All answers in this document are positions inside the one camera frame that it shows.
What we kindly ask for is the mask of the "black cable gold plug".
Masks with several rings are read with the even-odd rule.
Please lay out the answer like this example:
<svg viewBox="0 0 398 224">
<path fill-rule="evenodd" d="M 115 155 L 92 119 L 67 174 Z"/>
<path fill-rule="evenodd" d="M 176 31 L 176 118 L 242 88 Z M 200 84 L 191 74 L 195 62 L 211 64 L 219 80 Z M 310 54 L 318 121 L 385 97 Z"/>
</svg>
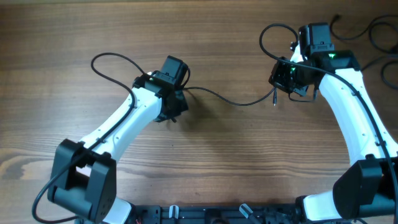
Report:
<svg viewBox="0 0 398 224">
<path fill-rule="evenodd" d="M 381 80 L 382 80 L 389 88 L 392 88 L 392 89 L 394 89 L 394 90 L 397 90 L 397 85 L 392 84 L 392 83 L 386 78 L 386 76 L 385 76 L 385 70 L 386 70 L 386 68 L 389 67 L 389 66 L 391 66 L 391 65 L 393 65 L 393 64 L 397 64 L 397 54 L 384 55 L 384 56 L 378 57 L 378 58 L 376 58 L 376 59 L 370 61 L 369 63 L 367 63 L 367 64 L 361 69 L 361 71 L 363 72 L 363 71 L 365 71 L 366 69 L 372 67 L 373 65 L 375 65 L 375 64 L 377 64 L 377 63 L 379 63 L 379 62 L 381 62 L 382 60 L 387 60 L 387 59 L 389 59 L 389 61 L 388 61 L 387 63 L 385 63 L 385 64 L 382 66 L 381 71 L 380 71 L 380 78 L 381 78 Z"/>
</svg>

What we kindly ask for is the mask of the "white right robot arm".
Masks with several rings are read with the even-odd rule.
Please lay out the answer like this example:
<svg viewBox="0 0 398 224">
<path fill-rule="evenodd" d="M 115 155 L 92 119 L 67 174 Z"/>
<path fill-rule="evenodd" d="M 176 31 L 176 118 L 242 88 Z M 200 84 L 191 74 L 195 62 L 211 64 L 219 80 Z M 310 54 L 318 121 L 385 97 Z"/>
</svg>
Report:
<svg viewBox="0 0 398 224">
<path fill-rule="evenodd" d="M 397 215 L 397 143 L 367 94 L 357 59 L 335 49 L 326 23 L 302 26 L 294 36 L 293 56 L 277 58 L 269 81 L 299 101 L 313 86 L 335 115 L 350 162 L 331 190 L 298 198 L 301 221 Z"/>
</svg>

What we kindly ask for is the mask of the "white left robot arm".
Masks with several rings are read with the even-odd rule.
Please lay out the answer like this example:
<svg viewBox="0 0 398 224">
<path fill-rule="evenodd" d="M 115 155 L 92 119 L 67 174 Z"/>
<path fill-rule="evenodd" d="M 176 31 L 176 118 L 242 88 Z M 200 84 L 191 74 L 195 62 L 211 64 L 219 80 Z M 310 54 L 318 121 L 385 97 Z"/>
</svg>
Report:
<svg viewBox="0 0 398 224">
<path fill-rule="evenodd" d="M 175 121 L 188 109 L 183 88 L 186 63 L 168 56 L 160 70 L 137 77 L 122 105 L 78 142 L 64 139 L 55 151 L 45 186 L 48 201 L 92 223 L 127 223 L 134 205 L 117 198 L 116 166 L 125 150 L 151 122 Z"/>
</svg>

